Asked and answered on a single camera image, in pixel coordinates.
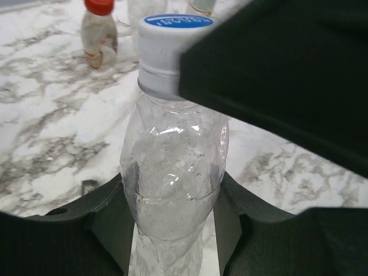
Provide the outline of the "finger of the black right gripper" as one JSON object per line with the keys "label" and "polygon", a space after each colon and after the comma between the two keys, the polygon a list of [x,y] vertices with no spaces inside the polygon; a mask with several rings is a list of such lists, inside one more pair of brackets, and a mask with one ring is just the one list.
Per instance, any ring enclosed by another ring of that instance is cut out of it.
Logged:
{"label": "finger of the black right gripper", "polygon": [[178,93],[367,176],[367,2],[252,1],[180,59]]}

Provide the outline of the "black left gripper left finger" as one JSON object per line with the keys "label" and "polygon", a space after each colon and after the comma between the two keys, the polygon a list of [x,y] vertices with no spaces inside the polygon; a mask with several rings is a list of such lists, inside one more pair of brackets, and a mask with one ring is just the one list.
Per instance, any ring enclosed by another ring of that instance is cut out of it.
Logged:
{"label": "black left gripper left finger", "polygon": [[127,275],[134,219],[121,176],[44,216],[1,213],[1,275]]}

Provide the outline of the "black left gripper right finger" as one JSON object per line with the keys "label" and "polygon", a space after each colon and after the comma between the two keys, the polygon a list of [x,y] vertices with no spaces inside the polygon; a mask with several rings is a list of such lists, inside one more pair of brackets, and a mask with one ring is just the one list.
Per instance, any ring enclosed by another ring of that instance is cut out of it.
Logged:
{"label": "black left gripper right finger", "polygon": [[221,275],[366,275],[367,209],[278,209],[225,174],[214,206]]}

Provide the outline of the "clear bottle green white label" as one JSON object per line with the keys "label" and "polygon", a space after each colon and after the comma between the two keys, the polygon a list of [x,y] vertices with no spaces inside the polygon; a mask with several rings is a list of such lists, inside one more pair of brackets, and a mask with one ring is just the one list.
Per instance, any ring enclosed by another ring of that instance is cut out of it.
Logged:
{"label": "clear bottle green white label", "polygon": [[189,0],[186,12],[189,14],[199,14],[211,16],[216,0]]}

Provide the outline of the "blue white cap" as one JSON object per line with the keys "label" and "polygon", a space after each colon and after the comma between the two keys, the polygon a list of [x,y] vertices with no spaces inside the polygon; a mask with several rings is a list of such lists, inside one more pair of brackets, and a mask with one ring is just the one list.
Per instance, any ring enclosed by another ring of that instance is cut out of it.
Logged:
{"label": "blue white cap", "polygon": [[213,19],[193,14],[158,14],[140,19],[140,90],[167,101],[183,100],[178,94],[180,55],[215,26]]}

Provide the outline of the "clear bottle red label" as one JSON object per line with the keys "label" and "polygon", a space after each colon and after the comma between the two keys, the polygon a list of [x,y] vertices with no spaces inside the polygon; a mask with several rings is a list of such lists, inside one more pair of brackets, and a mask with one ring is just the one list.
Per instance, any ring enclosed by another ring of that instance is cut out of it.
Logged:
{"label": "clear bottle red label", "polygon": [[90,67],[96,70],[112,66],[116,61],[118,33],[112,12],[98,16],[86,9],[82,20],[81,38],[85,58]]}

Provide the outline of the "red bottle cap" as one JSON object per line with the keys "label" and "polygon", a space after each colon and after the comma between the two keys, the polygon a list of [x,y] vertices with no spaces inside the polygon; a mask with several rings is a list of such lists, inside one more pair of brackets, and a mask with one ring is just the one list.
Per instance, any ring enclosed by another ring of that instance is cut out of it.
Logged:
{"label": "red bottle cap", "polygon": [[84,0],[86,9],[98,16],[109,15],[114,9],[114,0]]}

